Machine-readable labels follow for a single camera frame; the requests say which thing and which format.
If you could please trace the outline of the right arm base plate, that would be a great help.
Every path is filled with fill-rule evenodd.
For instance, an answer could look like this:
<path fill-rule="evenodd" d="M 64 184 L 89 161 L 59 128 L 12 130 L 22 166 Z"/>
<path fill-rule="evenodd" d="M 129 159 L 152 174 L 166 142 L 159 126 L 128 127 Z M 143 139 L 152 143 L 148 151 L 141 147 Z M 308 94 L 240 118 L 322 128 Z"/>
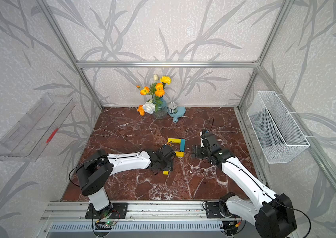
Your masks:
<path fill-rule="evenodd" d="M 230 218 L 232 216 L 226 205 L 220 202 L 203 201 L 202 207 L 206 211 L 207 218 Z"/>

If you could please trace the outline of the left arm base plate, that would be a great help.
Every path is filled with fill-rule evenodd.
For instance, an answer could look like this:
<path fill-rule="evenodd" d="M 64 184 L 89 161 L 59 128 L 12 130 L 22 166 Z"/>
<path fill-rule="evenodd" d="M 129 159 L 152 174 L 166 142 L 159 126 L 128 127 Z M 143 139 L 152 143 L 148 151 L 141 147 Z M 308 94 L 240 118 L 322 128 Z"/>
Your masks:
<path fill-rule="evenodd" d="M 115 202 L 110 203 L 109 206 L 97 211 L 93 203 L 89 204 L 85 219 L 102 220 L 102 219 L 125 219 L 128 203 Z"/>

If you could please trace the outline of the aluminium cage frame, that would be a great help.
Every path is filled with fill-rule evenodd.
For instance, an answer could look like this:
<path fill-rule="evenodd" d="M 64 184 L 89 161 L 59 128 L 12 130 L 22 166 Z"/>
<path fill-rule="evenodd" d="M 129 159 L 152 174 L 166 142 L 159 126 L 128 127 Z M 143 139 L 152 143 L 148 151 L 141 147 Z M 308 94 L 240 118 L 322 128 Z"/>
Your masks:
<path fill-rule="evenodd" d="M 63 51 L 67 54 L 69 59 L 69 64 L 72 66 L 73 71 L 78 75 L 81 82 L 88 89 L 90 95 L 93 97 L 95 103 L 103 108 L 98 95 L 94 92 L 93 87 L 86 78 L 82 71 L 82 68 L 92 68 L 92 67 L 110 67 L 110 68 L 253 68 L 254 72 L 251 76 L 248 85 L 243 93 L 246 97 L 248 91 L 250 90 L 252 84 L 255 81 L 256 76 L 261 76 L 265 85 L 271 90 L 276 92 L 280 97 L 281 102 L 284 107 L 289 110 L 290 115 L 292 115 L 295 123 L 299 126 L 300 130 L 309 139 L 309 152 L 313 156 L 315 163 L 318 165 L 319 169 L 323 173 L 324 177 L 327 179 L 334 192 L 336 193 L 336 167 L 333 165 L 332 161 L 327 157 L 326 153 L 321 148 L 321 145 L 317 142 L 315 138 L 311 136 L 311 132 L 308 127 L 301 120 L 300 114 L 295 111 L 291 102 L 283 95 L 282 90 L 278 87 L 273 78 L 269 75 L 267 69 L 263 66 L 263 62 L 267 57 L 267 54 L 278 36 L 280 28 L 284 24 L 288 14 L 290 13 L 291 7 L 294 1 L 283 1 L 280 6 L 279 14 L 274 22 L 274 26 L 269 33 L 268 40 L 265 43 L 263 51 L 257 60 L 253 61 L 77 61 L 73 54 L 72 48 L 69 46 L 66 37 L 63 34 L 51 7 L 48 5 L 47 1 L 37 1 L 37 11 L 46 19 L 48 26 L 53 31 L 55 37 L 59 41 L 63 48 Z"/>

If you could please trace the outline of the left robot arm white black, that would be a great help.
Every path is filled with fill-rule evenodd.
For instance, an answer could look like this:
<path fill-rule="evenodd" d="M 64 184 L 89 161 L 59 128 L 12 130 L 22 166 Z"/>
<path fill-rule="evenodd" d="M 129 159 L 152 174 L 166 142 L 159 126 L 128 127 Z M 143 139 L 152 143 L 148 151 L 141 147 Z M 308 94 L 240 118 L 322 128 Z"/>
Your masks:
<path fill-rule="evenodd" d="M 157 151 L 142 150 L 130 154 L 107 154 L 104 150 L 98 150 L 88 161 L 77 166 L 75 173 L 82 195 L 89 197 L 95 211 L 102 212 L 111 208 L 104 188 L 110 176 L 136 169 L 170 172 L 175 156 L 168 144 Z"/>

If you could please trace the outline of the silver metal can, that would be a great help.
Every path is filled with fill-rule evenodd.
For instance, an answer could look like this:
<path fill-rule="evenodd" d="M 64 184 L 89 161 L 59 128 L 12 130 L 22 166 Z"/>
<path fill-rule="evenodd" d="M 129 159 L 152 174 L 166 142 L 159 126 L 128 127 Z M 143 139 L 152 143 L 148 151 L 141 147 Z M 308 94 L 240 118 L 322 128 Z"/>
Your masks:
<path fill-rule="evenodd" d="M 178 111 L 178 105 L 176 102 L 169 102 L 167 105 L 167 110 L 169 114 L 176 114 Z"/>

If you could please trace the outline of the blue glass vase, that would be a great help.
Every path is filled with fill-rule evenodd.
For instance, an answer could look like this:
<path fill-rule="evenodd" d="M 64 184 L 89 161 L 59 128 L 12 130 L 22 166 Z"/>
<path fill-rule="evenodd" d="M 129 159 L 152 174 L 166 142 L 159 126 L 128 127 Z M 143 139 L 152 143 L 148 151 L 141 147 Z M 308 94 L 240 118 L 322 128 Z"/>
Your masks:
<path fill-rule="evenodd" d="M 152 102 L 155 105 L 155 112 L 152 115 L 156 120 L 161 120 L 168 116 L 167 102 L 163 97 L 153 99 Z"/>

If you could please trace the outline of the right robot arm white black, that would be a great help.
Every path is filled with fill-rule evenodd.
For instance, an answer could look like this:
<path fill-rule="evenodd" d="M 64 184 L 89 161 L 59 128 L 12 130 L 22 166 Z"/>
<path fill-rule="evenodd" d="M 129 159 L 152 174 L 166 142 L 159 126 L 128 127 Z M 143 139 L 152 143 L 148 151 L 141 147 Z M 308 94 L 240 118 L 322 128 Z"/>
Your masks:
<path fill-rule="evenodd" d="M 292 201 L 284 193 L 278 195 L 264 185 L 230 150 L 222 148 L 215 135 L 200 132 L 200 145 L 192 147 L 192 156 L 206 159 L 221 169 L 248 196 L 226 195 L 220 199 L 224 216 L 237 215 L 254 225 L 262 238 L 285 238 L 297 229 Z"/>

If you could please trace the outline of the artificial flower bouquet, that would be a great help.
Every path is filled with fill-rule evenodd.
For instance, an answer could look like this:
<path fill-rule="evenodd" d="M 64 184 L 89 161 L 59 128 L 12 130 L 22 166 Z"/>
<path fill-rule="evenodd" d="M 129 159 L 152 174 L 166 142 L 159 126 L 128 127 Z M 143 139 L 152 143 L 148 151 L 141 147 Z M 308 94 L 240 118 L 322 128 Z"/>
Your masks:
<path fill-rule="evenodd" d="M 169 76 L 159 77 L 157 74 L 153 74 L 154 82 L 150 86 L 146 86 L 140 90 L 140 94 L 150 95 L 151 99 L 146 101 L 143 105 L 139 105 L 137 112 L 144 116 L 145 114 L 152 115 L 155 112 L 155 105 L 152 102 L 153 99 L 164 97 L 165 88 L 172 83 L 172 79 Z"/>

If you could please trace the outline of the clear plastic wall shelf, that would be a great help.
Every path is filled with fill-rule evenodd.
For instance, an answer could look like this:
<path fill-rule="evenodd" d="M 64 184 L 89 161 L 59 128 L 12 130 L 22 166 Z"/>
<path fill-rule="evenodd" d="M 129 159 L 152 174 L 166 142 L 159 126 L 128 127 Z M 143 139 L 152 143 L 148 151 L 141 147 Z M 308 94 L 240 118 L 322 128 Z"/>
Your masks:
<path fill-rule="evenodd" d="M 35 162 L 49 144 L 48 137 L 61 127 L 74 107 L 71 97 L 44 94 L 0 139 L 0 161 Z"/>

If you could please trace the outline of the large yellow-green wooden block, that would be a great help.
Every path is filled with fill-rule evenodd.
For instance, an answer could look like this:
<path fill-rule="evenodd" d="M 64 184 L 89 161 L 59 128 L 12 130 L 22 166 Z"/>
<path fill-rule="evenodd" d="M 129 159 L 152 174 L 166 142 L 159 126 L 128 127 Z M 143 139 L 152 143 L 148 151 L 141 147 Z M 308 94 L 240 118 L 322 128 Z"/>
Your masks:
<path fill-rule="evenodd" d="M 178 138 L 168 138 L 168 143 L 181 144 L 181 139 L 178 139 Z"/>

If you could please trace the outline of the teal wooden block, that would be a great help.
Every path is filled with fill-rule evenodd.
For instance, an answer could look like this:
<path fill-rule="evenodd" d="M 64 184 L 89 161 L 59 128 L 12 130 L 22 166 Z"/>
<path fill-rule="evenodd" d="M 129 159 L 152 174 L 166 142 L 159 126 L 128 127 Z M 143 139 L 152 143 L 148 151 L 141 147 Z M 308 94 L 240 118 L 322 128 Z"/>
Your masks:
<path fill-rule="evenodd" d="M 180 140 L 180 152 L 185 151 L 185 139 Z"/>

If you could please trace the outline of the red clip in shelf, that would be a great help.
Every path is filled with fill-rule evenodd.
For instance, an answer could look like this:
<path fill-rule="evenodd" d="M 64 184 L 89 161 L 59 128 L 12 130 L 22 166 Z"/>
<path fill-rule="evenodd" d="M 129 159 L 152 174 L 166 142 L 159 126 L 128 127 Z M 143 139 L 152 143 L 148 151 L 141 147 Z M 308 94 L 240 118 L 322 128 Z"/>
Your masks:
<path fill-rule="evenodd" d="M 56 129 L 51 133 L 51 135 L 48 137 L 46 143 L 50 143 L 50 141 L 53 139 L 53 137 L 55 136 L 55 134 L 57 133 L 58 130 L 59 130 L 59 129 L 56 128 Z"/>

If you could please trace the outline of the long yellow wooden block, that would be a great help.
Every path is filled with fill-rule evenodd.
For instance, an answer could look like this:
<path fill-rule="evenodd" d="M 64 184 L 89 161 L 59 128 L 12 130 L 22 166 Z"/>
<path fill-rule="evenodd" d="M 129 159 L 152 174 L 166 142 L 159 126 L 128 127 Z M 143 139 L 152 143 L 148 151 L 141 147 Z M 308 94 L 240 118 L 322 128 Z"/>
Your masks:
<path fill-rule="evenodd" d="M 183 157 L 184 157 L 184 152 L 176 151 L 175 154 L 176 154 L 176 156 L 179 157 L 179 158 L 183 158 Z"/>

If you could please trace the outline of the left controller circuit board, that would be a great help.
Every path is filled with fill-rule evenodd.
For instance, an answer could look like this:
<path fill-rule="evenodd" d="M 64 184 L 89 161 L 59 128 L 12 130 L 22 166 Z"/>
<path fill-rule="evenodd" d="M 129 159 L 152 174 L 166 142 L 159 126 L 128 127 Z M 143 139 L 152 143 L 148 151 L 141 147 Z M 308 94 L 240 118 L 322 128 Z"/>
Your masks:
<path fill-rule="evenodd" d="M 115 221 L 101 221 L 98 220 L 94 224 L 96 230 L 111 230 L 118 223 L 118 220 Z"/>

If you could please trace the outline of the controller circuit board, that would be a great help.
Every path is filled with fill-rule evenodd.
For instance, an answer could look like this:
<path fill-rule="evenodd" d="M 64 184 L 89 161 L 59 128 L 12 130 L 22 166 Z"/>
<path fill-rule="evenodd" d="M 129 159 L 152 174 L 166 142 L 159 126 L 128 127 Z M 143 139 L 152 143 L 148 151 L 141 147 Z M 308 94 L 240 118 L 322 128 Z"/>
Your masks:
<path fill-rule="evenodd" d="M 241 222 L 238 221 L 223 221 L 219 226 L 221 233 L 226 237 L 234 237 L 244 228 L 244 226 L 241 225 Z"/>
<path fill-rule="evenodd" d="M 98 220 L 94 224 L 96 230 L 111 230 L 118 223 L 118 220 L 115 221 L 101 221 Z"/>

